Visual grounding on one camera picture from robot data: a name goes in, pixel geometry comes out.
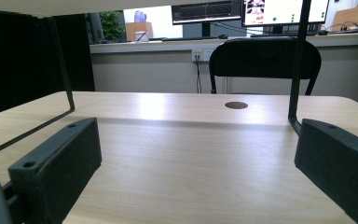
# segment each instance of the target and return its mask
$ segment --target keyboard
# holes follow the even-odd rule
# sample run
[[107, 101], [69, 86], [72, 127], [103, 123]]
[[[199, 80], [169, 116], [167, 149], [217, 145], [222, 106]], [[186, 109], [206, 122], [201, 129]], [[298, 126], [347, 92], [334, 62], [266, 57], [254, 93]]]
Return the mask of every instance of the keyboard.
[[[307, 35], [317, 35], [317, 32], [307, 32]], [[284, 33], [284, 34], [262, 34], [262, 35], [251, 35], [251, 37], [274, 37], [274, 36], [297, 36], [297, 33]]]
[[195, 36], [195, 37], [169, 37], [163, 38], [161, 41], [187, 41], [187, 40], [204, 40], [204, 39], [217, 39], [216, 36]]

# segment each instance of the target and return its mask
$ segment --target black office chair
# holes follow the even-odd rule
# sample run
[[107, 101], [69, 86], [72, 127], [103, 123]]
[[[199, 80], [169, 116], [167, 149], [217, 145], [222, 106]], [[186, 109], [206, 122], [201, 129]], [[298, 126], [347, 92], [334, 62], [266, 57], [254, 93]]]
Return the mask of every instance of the black office chair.
[[[309, 79], [305, 92], [310, 95], [321, 68], [321, 55], [309, 42], [303, 49], [301, 79]], [[292, 79], [296, 54], [293, 37], [232, 39], [221, 44], [211, 55], [209, 72], [212, 90], [216, 93], [214, 77], [269, 77]]]

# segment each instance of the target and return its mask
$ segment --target white wall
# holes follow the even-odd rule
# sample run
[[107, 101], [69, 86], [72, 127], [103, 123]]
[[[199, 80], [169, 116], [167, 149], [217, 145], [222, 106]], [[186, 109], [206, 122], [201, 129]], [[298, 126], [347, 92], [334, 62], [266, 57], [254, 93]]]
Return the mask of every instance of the white wall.
[[330, 0], [327, 9], [326, 23], [324, 24], [325, 29], [328, 31], [333, 30], [332, 26], [334, 25], [334, 17], [337, 11], [352, 7], [358, 7], [358, 0], [340, 0], [338, 2]]
[[124, 21], [133, 22], [135, 11], [141, 10], [147, 15], [146, 21], [152, 23], [153, 37], [183, 37], [182, 25], [172, 25], [171, 7], [142, 7], [125, 9]]

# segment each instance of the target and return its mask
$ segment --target light wood tabletop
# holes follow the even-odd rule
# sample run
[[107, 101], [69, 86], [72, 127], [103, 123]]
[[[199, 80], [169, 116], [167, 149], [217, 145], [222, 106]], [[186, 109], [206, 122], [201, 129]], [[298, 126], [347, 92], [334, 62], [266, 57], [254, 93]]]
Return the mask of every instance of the light wood tabletop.
[[[27, 152], [71, 122], [97, 118], [103, 163], [64, 223], [353, 223], [295, 167], [289, 96], [74, 92], [74, 99], [74, 113], [0, 151], [4, 185], [7, 167]], [[0, 113], [0, 144], [67, 107], [59, 92]], [[358, 135], [353, 100], [300, 96], [297, 114]]]

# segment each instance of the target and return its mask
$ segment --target screw hole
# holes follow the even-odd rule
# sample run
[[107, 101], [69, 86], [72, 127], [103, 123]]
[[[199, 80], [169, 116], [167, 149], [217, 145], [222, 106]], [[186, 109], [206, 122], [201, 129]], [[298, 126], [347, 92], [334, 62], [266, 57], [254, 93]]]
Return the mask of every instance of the screw hole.
[[22, 165], [22, 167], [24, 167], [24, 168], [29, 168], [29, 167], [34, 166], [35, 164], [36, 164], [36, 162], [34, 162], [34, 161], [27, 161], [26, 163], [24, 163], [24, 164]]

